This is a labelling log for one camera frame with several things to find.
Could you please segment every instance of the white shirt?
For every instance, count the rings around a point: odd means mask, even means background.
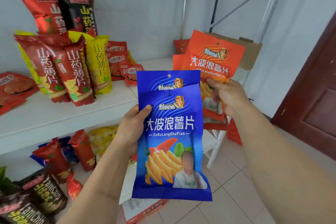
[[[213,101],[212,97],[205,98],[202,102],[202,106],[203,108],[216,112],[219,115],[223,113],[221,102],[219,101],[218,103],[216,103],[215,101]],[[203,117],[203,122],[204,123],[221,123],[209,117]]]
[[[175,175],[175,180],[173,188],[183,188],[183,189],[206,189],[208,187],[207,183],[204,181],[203,177],[196,171],[191,175],[187,175],[184,169]]]

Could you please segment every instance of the person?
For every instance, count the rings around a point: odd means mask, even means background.
[[[202,102],[202,106],[203,108],[206,108],[210,111],[213,111],[219,115],[221,115],[223,113],[222,110],[222,105],[221,105],[221,99],[219,98],[219,89],[218,88],[214,88],[212,90],[212,96],[205,98]],[[221,123],[217,120],[214,120],[210,117],[203,117],[203,122],[204,123]]]
[[[334,178],[282,137],[238,82],[208,83],[219,90],[226,103],[224,112],[236,123],[251,180],[275,222],[336,223]],[[125,114],[114,140],[59,224],[116,223],[128,160],[137,152],[151,110],[136,105]]]
[[[184,168],[175,175],[173,188],[206,189],[208,187],[207,183],[194,170],[193,154],[190,151],[184,151],[181,155],[181,161]]]

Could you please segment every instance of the person's right hand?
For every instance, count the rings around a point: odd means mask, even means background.
[[[230,117],[234,118],[241,107],[251,104],[239,82],[230,79],[228,84],[223,84],[207,79],[207,83],[211,87],[219,89],[219,97],[225,103],[224,112]]]

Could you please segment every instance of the hand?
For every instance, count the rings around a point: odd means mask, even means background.
[[[137,153],[138,140],[144,131],[144,121],[151,110],[152,107],[147,105],[139,111],[139,105],[135,105],[124,115],[119,124],[113,143],[126,150],[129,158],[132,158]]]
[[[235,117],[239,114],[241,107],[251,105],[246,93],[239,82],[230,80],[228,84],[223,84],[215,80],[207,79],[207,83],[219,89],[219,97],[225,103],[224,112],[230,117]]]

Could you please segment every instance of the person's left hand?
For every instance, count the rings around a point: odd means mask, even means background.
[[[139,111],[139,105],[135,105],[122,118],[117,134],[113,139],[114,144],[118,144],[127,151],[132,158],[138,149],[138,140],[144,130],[144,121],[150,114],[152,107],[147,105]]]

